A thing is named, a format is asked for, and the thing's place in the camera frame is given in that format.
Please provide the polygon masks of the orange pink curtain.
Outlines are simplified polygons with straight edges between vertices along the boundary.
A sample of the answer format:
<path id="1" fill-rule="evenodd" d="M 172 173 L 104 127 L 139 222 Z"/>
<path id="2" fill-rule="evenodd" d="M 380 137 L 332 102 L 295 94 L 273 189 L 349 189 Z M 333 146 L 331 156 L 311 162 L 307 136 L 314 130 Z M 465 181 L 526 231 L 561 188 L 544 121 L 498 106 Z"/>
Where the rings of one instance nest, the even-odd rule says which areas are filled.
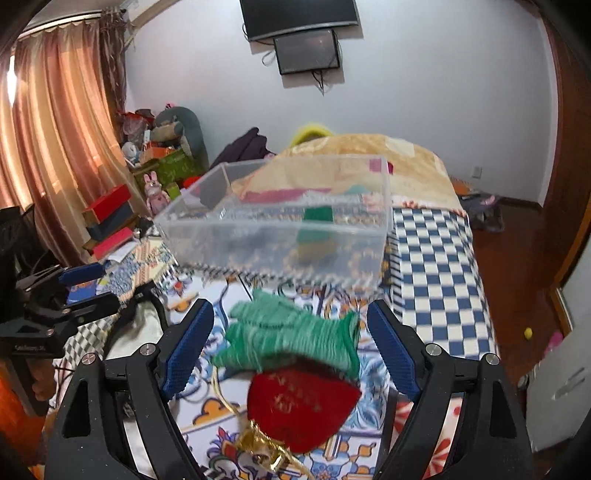
<path id="1" fill-rule="evenodd" d="M 105 87 L 101 25 L 26 37 L 1 56 L 1 204 L 35 207 L 42 243 L 66 265 L 86 261 L 84 210 L 126 185 L 142 195 L 119 147 Z"/>

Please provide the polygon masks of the green storage basket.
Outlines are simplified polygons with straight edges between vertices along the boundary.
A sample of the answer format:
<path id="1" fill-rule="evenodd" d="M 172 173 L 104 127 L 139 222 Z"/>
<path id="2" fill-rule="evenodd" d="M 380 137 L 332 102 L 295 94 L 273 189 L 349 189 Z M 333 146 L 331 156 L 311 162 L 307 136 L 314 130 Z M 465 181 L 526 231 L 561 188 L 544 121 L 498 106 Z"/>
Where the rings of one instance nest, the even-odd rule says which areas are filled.
<path id="1" fill-rule="evenodd" d="M 186 156 L 182 150 L 176 150 L 160 159 L 152 159 L 133 171 L 133 177 L 141 192 L 144 191 L 144 175 L 154 171 L 158 182 L 166 187 L 177 180 L 204 174 L 199 160 Z"/>

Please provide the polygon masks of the green knitted cloth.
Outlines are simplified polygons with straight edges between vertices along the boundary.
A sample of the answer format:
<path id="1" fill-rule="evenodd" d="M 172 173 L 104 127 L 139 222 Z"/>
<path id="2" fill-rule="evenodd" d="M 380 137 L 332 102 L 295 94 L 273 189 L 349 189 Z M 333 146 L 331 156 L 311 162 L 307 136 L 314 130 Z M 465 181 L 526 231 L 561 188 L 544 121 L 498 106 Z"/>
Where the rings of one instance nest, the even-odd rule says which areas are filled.
<path id="1" fill-rule="evenodd" d="M 261 373 L 303 359 L 328 366 L 349 380 L 359 379 L 356 312 L 324 319 L 287 298 L 256 289 L 251 300 L 232 307 L 230 316 L 235 322 L 224 335 L 228 346 L 211 360 L 216 368 Z"/>

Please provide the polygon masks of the red knitted pouch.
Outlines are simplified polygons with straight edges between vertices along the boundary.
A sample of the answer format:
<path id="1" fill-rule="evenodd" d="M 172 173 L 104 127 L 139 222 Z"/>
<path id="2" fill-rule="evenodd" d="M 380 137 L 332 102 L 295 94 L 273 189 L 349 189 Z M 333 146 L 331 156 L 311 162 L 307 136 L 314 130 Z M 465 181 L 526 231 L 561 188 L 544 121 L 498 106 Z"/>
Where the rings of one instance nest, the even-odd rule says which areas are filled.
<path id="1" fill-rule="evenodd" d="M 331 368 L 298 361 L 252 377 L 247 418 L 291 453 L 304 454 L 338 433 L 360 398 L 360 387 Z"/>

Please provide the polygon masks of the red box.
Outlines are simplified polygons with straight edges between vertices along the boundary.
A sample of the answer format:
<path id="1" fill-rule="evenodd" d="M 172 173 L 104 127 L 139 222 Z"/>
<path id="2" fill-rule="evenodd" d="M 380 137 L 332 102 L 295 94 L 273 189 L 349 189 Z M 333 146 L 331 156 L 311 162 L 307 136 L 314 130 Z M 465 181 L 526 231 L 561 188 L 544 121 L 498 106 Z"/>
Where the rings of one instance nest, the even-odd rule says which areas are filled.
<path id="1" fill-rule="evenodd" d="M 101 223 L 119 207 L 130 199 L 130 191 L 126 184 L 121 184 L 94 200 L 83 212 L 82 216 L 88 226 Z"/>

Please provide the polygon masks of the black jacket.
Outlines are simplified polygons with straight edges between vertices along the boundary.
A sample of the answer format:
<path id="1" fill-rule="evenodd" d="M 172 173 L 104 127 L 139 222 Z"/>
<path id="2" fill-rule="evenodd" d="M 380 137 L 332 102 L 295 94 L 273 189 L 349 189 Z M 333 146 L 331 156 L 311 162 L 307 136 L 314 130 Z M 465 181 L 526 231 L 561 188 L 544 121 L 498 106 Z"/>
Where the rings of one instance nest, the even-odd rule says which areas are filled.
<path id="1" fill-rule="evenodd" d="M 213 169 L 221 163 L 259 160 L 273 156 L 273 152 L 267 149 L 266 143 L 266 136 L 259 134 L 259 128 L 252 127 L 235 141 L 226 145 L 209 169 Z"/>

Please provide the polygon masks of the black wall television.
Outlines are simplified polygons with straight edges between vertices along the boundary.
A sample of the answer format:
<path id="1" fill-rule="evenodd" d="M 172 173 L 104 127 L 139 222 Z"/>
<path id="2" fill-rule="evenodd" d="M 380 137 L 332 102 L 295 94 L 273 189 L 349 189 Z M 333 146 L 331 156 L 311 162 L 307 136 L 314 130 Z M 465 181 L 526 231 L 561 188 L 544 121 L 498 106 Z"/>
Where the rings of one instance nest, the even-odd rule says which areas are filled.
<path id="1" fill-rule="evenodd" d="M 249 40 L 315 28 L 358 25 L 353 0 L 240 0 Z"/>

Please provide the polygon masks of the pink rabbit doll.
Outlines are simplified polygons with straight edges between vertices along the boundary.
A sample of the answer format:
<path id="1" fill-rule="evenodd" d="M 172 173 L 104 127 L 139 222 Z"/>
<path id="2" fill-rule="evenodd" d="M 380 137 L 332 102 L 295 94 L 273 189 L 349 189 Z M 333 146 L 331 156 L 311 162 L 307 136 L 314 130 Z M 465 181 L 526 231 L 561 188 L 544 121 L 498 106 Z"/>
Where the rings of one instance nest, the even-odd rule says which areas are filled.
<path id="1" fill-rule="evenodd" d="M 143 179 L 146 206 L 151 216 L 155 217 L 169 205 L 170 197 L 158 181 L 155 171 L 145 173 Z"/>

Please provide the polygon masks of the clear plastic storage bin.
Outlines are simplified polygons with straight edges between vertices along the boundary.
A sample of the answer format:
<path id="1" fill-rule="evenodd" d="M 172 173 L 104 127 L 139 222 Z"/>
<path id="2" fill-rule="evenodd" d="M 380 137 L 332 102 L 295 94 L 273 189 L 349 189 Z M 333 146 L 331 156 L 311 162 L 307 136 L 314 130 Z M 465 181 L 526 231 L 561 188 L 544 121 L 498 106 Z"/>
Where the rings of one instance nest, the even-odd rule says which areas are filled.
<path id="1" fill-rule="evenodd" d="M 378 287 L 393 224 L 389 187 L 381 193 L 356 187 L 339 195 L 305 189 L 260 202 L 232 193 L 232 182 L 255 173 L 270 159 L 221 163 L 156 216 L 177 263 L 345 289 Z M 304 210 L 320 206 L 332 207 L 334 223 L 329 228 L 337 248 L 325 261 L 304 265 L 297 260 L 297 233 Z"/>

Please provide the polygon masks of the green yellow sponge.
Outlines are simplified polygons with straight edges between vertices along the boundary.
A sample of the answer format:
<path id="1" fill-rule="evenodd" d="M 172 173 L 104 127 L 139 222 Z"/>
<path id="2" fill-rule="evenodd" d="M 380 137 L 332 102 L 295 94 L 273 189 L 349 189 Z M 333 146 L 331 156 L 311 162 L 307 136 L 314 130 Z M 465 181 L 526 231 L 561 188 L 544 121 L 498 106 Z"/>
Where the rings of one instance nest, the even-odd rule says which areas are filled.
<path id="1" fill-rule="evenodd" d="M 301 264 L 315 264 L 335 254 L 332 230 L 334 213 L 331 206 L 320 206 L 304 210 L 303 227 L 297 233 L 297 260 Z"/>

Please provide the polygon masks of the patterned colourful table mat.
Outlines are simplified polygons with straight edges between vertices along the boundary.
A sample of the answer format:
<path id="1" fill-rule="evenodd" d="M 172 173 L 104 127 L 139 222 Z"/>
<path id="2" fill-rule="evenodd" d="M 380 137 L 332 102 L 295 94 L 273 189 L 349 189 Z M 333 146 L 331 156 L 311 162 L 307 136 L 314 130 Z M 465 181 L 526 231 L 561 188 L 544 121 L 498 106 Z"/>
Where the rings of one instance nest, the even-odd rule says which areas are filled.
<path id="1" fill-rule="evenodd" d="M 446 210 L 397 209 L 385 249 L 386 300 L 404 324 L 426 343 L 448 353 L 479 359 L 496 350 L 495 334 L 472 245 L 468 220 Z M 211 302 L 214 325 L 185 389 L 172 402 L 173 415 L 189 450 L 209 479 L 265 479 L 236 441 L 245 418 L 249 374 L 214 369 L 212 358 L 225 346 L 232 309 L 266 291 L 315 317 L 367 319 L 373 295 L 332 285 L 308 285 L 229 275 L 177 266 L 164 241 L 151 237 L 121 248 L 101 280 L 77 287 L 74 299 L 110 291 L 127 299 L 134 287 L 154 281 L 171 322 L 178 322 L 197 298 Z M 369 479 L 384 461 L 411 412 L 367 328 L 360 330 L 361 396 L 344 425 L 301 456 L 307 474 L 318 479 Z"/>

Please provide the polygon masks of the grey green plush toy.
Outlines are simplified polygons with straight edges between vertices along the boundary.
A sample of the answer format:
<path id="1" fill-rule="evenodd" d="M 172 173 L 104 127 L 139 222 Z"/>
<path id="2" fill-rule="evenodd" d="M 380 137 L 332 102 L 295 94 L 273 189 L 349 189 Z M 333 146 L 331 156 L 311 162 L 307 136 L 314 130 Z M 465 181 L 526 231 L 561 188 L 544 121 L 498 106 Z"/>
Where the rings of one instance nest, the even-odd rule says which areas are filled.
<path id="1" fill-rule="evenodd" d="M 177 143 L 182 151 L 204 170 L 209 166 L 200 121 L 190 109 L 173 106 L 161 111 L 154 120 L 150 140 Z"/>

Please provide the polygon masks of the small black wall monitor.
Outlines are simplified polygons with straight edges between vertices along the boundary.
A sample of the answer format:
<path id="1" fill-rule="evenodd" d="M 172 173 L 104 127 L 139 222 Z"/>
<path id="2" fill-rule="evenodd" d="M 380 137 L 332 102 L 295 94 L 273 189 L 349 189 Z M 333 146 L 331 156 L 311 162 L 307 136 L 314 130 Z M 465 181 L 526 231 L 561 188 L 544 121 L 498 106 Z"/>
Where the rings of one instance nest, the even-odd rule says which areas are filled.
<path id="1" fill-rule="evenodd" d="M 280 75 L 339 69 L 339 44 L 335 31 L 301 31 L 273 39 Z"/>

